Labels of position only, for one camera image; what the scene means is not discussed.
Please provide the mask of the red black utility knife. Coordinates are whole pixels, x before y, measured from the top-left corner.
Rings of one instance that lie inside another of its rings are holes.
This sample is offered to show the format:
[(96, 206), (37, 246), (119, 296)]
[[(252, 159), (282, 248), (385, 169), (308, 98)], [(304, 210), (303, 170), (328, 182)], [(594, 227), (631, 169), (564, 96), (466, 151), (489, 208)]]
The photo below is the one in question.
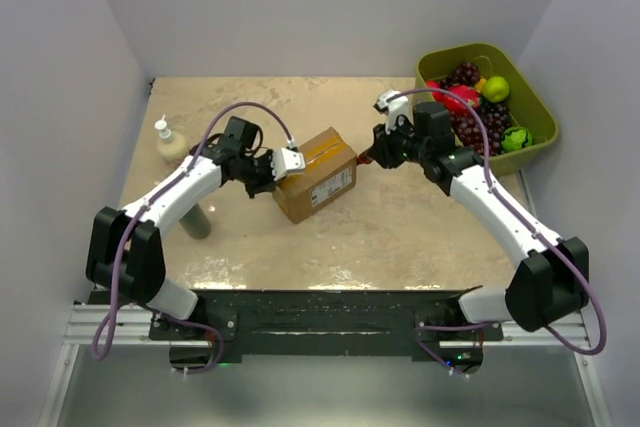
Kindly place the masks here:
[(357, 156), (357, 164), (358, 165), (370, 165), (374, 162), (374, 159), (371, 157), (370, 148), (365, 149)]

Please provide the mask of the brown cardboard express box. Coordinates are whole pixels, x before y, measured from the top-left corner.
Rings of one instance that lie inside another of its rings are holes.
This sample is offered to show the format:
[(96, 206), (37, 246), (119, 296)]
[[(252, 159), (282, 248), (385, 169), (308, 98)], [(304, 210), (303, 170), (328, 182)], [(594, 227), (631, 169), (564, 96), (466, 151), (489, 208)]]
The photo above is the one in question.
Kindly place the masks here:
[(294, 224), (308, 219), (353, 188), (357, 155), (338, 131), (329, 127), (299, 147), (306, 168), (278, 184), (273, 199)]

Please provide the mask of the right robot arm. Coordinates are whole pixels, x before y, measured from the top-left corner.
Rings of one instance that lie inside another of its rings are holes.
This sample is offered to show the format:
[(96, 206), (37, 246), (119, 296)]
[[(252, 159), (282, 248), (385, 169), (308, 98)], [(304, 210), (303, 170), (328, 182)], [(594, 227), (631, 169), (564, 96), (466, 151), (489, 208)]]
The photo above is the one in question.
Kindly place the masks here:
[(452, 337), (469, 339), (489, 321), (513, 321), (535, 332), (587, 304), (581, 284), (589, 274), (586, 245), (541, 224), (485, 170), (479, 154), (457, 145), (443, 105), (393, 97), (374, 107), (385, 121), (374, 127), (367, 157), (385, 169), (418, 164), (484, 225), (516, 268), (505, 290), (477, 287), (458, 297), (459, 307), (445, 316)]

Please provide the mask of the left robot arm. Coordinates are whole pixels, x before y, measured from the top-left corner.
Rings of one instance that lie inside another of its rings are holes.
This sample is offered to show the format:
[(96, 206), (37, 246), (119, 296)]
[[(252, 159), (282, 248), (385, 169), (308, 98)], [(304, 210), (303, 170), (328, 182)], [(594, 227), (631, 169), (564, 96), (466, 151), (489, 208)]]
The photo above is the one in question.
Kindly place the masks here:
[(261, 128), (231, 117), (221, 133), (194, 146), (180, 166), (143, 197), (116, 210), (101, 209), (93, 221), (86, 276), (123, 297), (172, 317), (185, 339), (200, 337), (207, 315), (198, 296), (167, 276), (163, 235), (183, 221), (207, 195), (228, 181), (245, 185), (249, 197), (272, 192), (278, 181), (303, 165), (295, 148), (268, 149), (259, 157), (252, 145)]

